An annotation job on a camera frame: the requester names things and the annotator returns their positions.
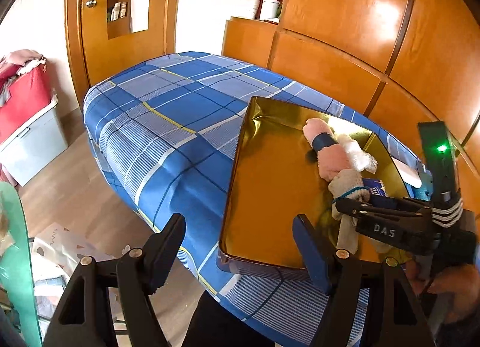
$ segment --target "white plastic storage bin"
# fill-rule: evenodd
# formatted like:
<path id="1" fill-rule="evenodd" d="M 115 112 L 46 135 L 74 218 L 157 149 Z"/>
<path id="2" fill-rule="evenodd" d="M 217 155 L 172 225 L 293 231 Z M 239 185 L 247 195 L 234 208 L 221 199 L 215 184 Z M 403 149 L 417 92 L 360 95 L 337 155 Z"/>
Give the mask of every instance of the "white plastic storage bin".
<path id="1" fill-rule="evenodd" d="M 55 106 L 57 96 L 0 145 L 0 163 L 24 186 L 67 148 Z"/>

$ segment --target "door frame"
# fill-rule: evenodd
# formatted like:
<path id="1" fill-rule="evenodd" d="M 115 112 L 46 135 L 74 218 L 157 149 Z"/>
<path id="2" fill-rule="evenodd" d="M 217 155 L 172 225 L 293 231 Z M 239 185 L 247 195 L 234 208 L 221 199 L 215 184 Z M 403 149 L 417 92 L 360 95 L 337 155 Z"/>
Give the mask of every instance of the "door frame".
<path id="1" fill-rule="evenodd" d="M 82 39 L 82 0 L 64 0 L 65 38 L 71 80 L 80 108 L 83 108 L 85 91 L 90 87 Z M 178 0 L 165 0 L 163 53 L 175 52 Z"/>

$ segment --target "bed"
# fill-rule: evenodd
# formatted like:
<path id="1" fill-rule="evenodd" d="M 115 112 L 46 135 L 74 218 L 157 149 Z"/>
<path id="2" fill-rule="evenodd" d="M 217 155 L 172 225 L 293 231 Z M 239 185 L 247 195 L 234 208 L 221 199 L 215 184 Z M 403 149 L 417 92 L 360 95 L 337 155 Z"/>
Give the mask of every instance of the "bed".
<path id="1" fill-rule="evenodd" d="M 375 132 L 390 154 L 426 174 L 417 157 L 363 115 L 264 68 L 208 53 L 145 61 L 92 87 L 85 126 L 105 180 L 160 231 L 181 213 L 187 232 L 178 258 L 231 313 L 280 345 L 307 345 L 327 298 L 310 281 L 258 278 L 217 268 L 218 236 L 243 115 L 252 96 L 323 110 Z M 426 188 L 407 185 L 411 196 Z M 368 291 L 350 334 L 361 335 Z"/>

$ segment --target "gold tray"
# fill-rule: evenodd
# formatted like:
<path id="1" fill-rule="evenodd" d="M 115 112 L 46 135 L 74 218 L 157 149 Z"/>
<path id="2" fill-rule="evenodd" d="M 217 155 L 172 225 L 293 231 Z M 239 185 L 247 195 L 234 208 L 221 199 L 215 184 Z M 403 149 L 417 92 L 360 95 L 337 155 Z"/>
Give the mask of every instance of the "gold tray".
<path id="1" fill-rule="evenodd" d="M 407 196 L 407 190 L 378 136 L 349 121 L 296 104 L 253 97 L 238 139 L 225 217 L 219 239 L 218 265 L 236 273 L 263 274 L 265 267 L 298 270 L 305 275 L 302 257 L 292 236 L 293 218 L 304 213 L 313 226 L 337 242 L 339 222 L 331 217 L 332 195 L 319 177 L 317 162 L 308 158 L 311 147 L 302 128 L 309 118 L 321 118 L 336 132 L 348 133 L 378 161 L 375 175 L 387 194 Z M 379 256 L 361 236 L 357 255 L 400 262 L 404 251 Z"/>

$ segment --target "blue package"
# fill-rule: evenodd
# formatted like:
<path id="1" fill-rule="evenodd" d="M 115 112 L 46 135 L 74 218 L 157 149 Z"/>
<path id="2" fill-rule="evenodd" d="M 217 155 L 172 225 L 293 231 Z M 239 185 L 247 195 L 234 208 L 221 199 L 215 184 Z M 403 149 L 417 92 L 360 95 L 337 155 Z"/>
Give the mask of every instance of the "blue package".
<path id="1" fill-rule="evenodd" d="M 380 195 L 381 197 L 388 197 L 385 186 L 380 179 L 363 178 L 363 185 L 370 188 L 370 193 Z"/>

